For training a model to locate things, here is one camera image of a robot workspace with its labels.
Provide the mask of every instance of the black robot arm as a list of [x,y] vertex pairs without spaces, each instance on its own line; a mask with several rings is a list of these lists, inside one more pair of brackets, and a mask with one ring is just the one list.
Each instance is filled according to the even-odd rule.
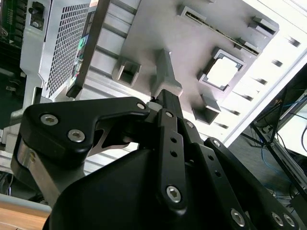
[[[87,156],[139,143],[85,176]],[[205,142],[163,90],[139,99],[47,103],[26,109],[12,160],[52,212],[46,230],[298,230],[299,225],[217,139]]]

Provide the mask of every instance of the cable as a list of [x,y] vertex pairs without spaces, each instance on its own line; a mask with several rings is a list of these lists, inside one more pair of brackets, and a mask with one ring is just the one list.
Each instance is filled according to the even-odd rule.
[[272,169],[273,171],[275,171],[278,175],[284,177],[284,175],[282,175],[281,172],[280,172],[278,169],[275,169],[274,167],[272,167],[271,165],[269,165],[269,164],[265,161],[263,149],[261,149],[261,158],[262,158],[262,161],[265,163],[265,165],[266,165],[268,168],[270,168],[270,169]]
[[278,141],[279,141],[279,138],[282,140],[282,143],[283,143],[283,146],[284,146],[284,149],[287,151],[287,153],[290,155],[290,153],[289,153],[289,151],[288,151],[288,149],[287,149],[287,147],[286,147],[286,145],[284,144],[284,141],[283,141],[283,138],[279,135],[279,133],[278,132],[276,132],[276,134],[277,134],[277,139],[278,139]]
[[249,128],[250,128],[251,136],[254,139],[254,134],[253,134],[253,130],[251,129],[251,126],[249,126]]
[[303,118],[303,119],[307,120],[307,118],[306,118],[306,117],[303,117],[303,116],[301,116],[301,115],[294,114],[294,113],[289,113],[289,114],[292,114],[292,115],[295,115],[295,116],[298,116],[298,117],[301,117],[301,118]]
[[8,186],[8,188],[6,189],[6,192],[5,192],[5,194],[8,194],[8,193],[10,193],[10,195],[11,195],[11,191],[10,191],[10,188],[11,188],[11,185],[12,185],[12,183],[13,183],[13,179],[14,179],[14,175],[12,174],[12,178],[11,178],[11,181],[10,181],[10,183],[9,183],[9,186]]
[[300,100],[300,101],[298,101],[298,102],[294,102],[294,103],[291,103],[291,104],[286,104],[286,105],[284,105],[283,107],[287,107],[287,106],[291,106],[291,105],[293,105],[293,104],[297,104],[297,103],[303,102],[303,101],[305,101],[306,99],[307,99],[307,97],[304,97],[302,100]]
[[[290,104],[285,104],[285,105],[283,105],[283,107],[287,107],[287,106],[291,106],[291,105],[293,105],[293,104],[297,104],[297,103],[300,103],[300,102],[303,102],[303,101],[305,101],[307,99],[307,97],[304,97],[302,100],[300,100],[300,101],[298,101],[298,102],[292,102],[292,103],[290,103]],[[273,108],[273,107],[275,107],[275,106],[280,106],[281,105],[281,103],[277,103],[277,104],[275,104],[275,105],[273,105],[273,106],[270,106],[270,107],[267,107],[267,108]]]
[[307,130],[307,126],[306,126],[306,128],[304,129],[304,131],[303,131],[303,134],[302,134],[302,137],[301,137],[301,144],[302,144],[302,146],[303,146],[303,149],[307,152],[307,149],[306,149],[306,147],[305,147],[305,145],[304,145],[304,136],[305,136],[306,130]]

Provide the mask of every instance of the blue cable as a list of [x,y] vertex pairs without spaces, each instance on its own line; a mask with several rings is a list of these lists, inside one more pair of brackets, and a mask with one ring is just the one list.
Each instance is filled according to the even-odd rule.
[[293,105],[293,104],[297,104],[297,103],[300,103],[300,102],[303,102],[303,101],[305,101],[307,99],[307,97],[304,97],[302,100],[300,100],[300,101],[298,101],[298,102],[293,102],[293,103],[290,103],[290,104],[285,104],[283,107],[288,107],[288,106],[291,106],[291,105]]
[[280,175],[282,178],[284,178],[284,179],[288,180],[289,182],[291,182],[291,181],[289,180],[289,178],[285,177],[285,176],[282,174],[281,171],[279,171],[279,170],[275,169],[274,167],[270,166],[270,165],[265,161],[263,149],[261,149],[261,158],[262,158],[263,162],[265,163],[265,165],[266,165],[268,168],[270,168],[270,169],[272,169],[273,171],[275,171],[275,172],[276,172],[278,175]]
[[294,103],[291,103],[291,104],[286,104],[286,105],[284,105],[283,107],[287,107],[287,106],[291,106],[291,105],[296,104],[296,103],[303,102],[303,101],[306,100],[306,99],[307,99],[307,97],[304,97],[302,100],[300,100],[300,101],[298,101],[298,102],[294,102]]

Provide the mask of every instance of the wooden surface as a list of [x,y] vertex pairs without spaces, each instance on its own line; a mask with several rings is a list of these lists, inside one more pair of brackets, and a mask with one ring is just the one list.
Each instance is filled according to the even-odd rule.
[[0,194],[0,230],[42,230],[51,208]]
[[46,218],[0,208],[1,230],[42,230]]

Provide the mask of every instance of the electronic component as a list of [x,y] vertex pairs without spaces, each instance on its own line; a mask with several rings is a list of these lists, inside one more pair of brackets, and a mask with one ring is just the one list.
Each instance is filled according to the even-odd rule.
[[11,46],[21,48],[24,33],[26,1],[3,0],[1,3],[1,30],[0,41]]
[[88,35],[90,33],[90,30],[92,28],[92,23],[95,17],[95,11],[89,12],[86,17],[84,29],[82,32],[81,39],[79,40],[78,44],[78,50],[77,50],[77,58],[74,62],[73,70],[72,70],[72,76],[69,82],[69,88],[73,86],[75,81],[77,80],[77,77],[79,75],[80,69],[82,67],[83,63],[83,55],[85,51],[85,47],[88,41]]
[[187,7],[187,6],[184,6],[182,5],[180,7],[180,10],[179,10],[179,15],[181,17],[185,17],[185,18],[188,18],[190,21],[193,21],[194,23],[196,23],[197,25],[204,25],[206,27],[208,27],[209,29],[219,33],[220,35],[222,35],[223,37],[227,38],[228,40],[230,40],[231,42],[233,42],[235,44],[235,46],[237,47],[240,47],[242,49],[244,49],[245,51],[251,53],[252,55],[255,55],[255,56],[258,56],[260,51],[258,51],[257,49],[254,49],[253,45],[252,47],[251,46],[247,46],[247,44],[245,43],[241,43],[240,40],[235,40],[233,38],[231,38],[230,36],[224,34],[223,32],[221,32],[220,30],[218,30],[217,28],[214,28],[213,26],[207,24],[205,22],[206,20],[206,17],[197,13],[196,11],[192,10],[191,8]]

